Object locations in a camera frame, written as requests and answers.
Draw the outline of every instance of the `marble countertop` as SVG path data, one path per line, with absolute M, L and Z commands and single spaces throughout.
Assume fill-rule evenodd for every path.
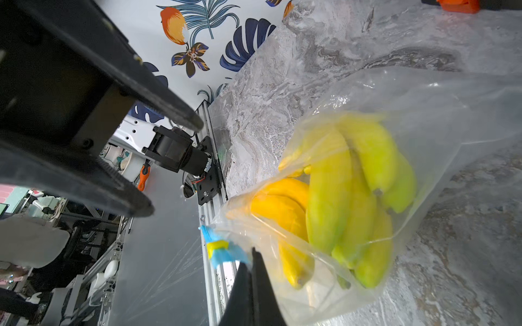
M 371 67 L 522 73 L 522 12 L 418 0 L 294 1 L 210 106 L 229 196 L 277 173 L 295 122 Z M 396 259 L 379 301 L 324 325 L 522 324 L 522 144 L 455 175 Z

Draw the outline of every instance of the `metal bracket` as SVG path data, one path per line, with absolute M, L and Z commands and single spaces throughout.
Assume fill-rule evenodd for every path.
M 212 157 L 212 165 L 210 166 L 210 170 L 208 170 L 205 179 L 196 183 L 197 201 L 200 205 L 203 205 L 219 192 L 219 189 L 221 188 L 221 180 L 216 165 L 216 159 L 213 155 L 212 141 L 210 140 L 210 137 L 207 136 L 203 138 L 198 148 Z

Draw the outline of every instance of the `wallpaper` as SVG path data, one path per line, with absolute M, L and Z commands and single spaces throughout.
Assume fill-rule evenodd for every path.
M 194 109 L 219 95 L 293 7 L 291 0 L 97 3 L 147 68 Z M 164 125 L 162 114 L 139 102 L 129 115 Z

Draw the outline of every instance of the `screwdriver handle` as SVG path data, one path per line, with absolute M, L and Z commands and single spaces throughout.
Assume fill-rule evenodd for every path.
M 150 164 L 145 163 L 141 168 L 141 172 L 139 173 L 139 184 L 138 190 L 143 191 L 145 189 L 145 181 L 149 178 L 150 175 Z

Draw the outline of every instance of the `clear plastic bag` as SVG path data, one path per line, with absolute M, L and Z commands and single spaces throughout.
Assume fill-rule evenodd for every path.
M 469 75 L 400 67 L 361 70 L 339 80 L 320 99 L 313 113 L 296 124 L 281 159 L 280 173 L 231 198 L 212 228 L 223 238 L 240 244 L 246 252 L 251 247 L 261 252 L 288 324 L 309 324 L 354 311 L 381 293 L 394 257 L 404 248 L 451 176 L 477 158 L 519 140 L 521 131 L 521 76 Z M 339 132 L 345 142 L 340 140 Z M 387 147 L 393 145 L 386 139 L 387 135 L 396 144 L 395 159 L 400 160 L 398 157 L 402 154 L 415 175 L 416 189 L 411 189 L 409 180 L 409 191 L 413 191 L 414 198 L 404 199 L 401 194 L 402 198 L 395 200 L 398 206 L 407 204 L 405 209 L 397 208 L 393 198 L 386 199 L 387 202 L 384 199 L 397 183 L 401 169 L 400 162 L 394 163 L 396 168 L 389 167 L 393 165 L 389 154 L 393 151 Z M 303 169 L 310 172 L 307 171 L 310 168 L 310 176 L 302 173 Z M 328 173 L 334 176 L 325 183 L 318 181 L 320 172 L 321 177 Z M 353 185 L 357 182 L 356 175 L 363 176 L 371 198 L 376 198 L 370 205 L 373 209 L 375 203 L 376 208 L 369 213 L 374 222 L 368 227 L 352 220 L 342 223 L 339 227 L 342 230 L 335 230 L 334 222 L 321 219 L 334 215 L 342 218 L 343 214 L 352 213 L 354 207 L 361 209 L 365 203 L 363 195 L 353 199 L 358 192 Z M 299 207 L 294 204 L 283 201 L 272 207 L 270 202 L 261 200 L 256 208 L 252 206 L 253 200 L 260 196 L 262 199 L 265 195 L 285 197 L 284 187 L 271 193 L 266 187 L 292 176 L 306 184 L 315 178 L 310 185 L 308 206 L 304 208 L 305 226 L 299 222 L 303 218 L 301 213 L 297 214 L 299 218 L 292 217 L 292 212 L 298 209 L 295 207 Z M 348 189 L 343 187 L 347 183 L 351 185 Z M 345 202 L 340 200 L 343 196 L 347 196 Z M 312 215 L 321 208 L 328 214 L 319 216 L 318 222 Z M 267 218 L 259 214 L 260 211 L 284 216 Z M 385 213 L 379 218 L 376 217 L 379 212 Z M 357 231 L 352 232 L 352 236 L 358 238 L 358 242 L 365 238 L 366 241 L 352 250 L 353 259 L 343 261 L 333 258 L 328 251 L 331 242 L 337 246 L 349 233 L 347 223 L 352 223 L 351 230 Z M 363 262 L 372 259 L 384 268 L 383 275 L 372 274 L 375 266 L 365 269 Z M 292 281 L 289 273 L 300 277 Z

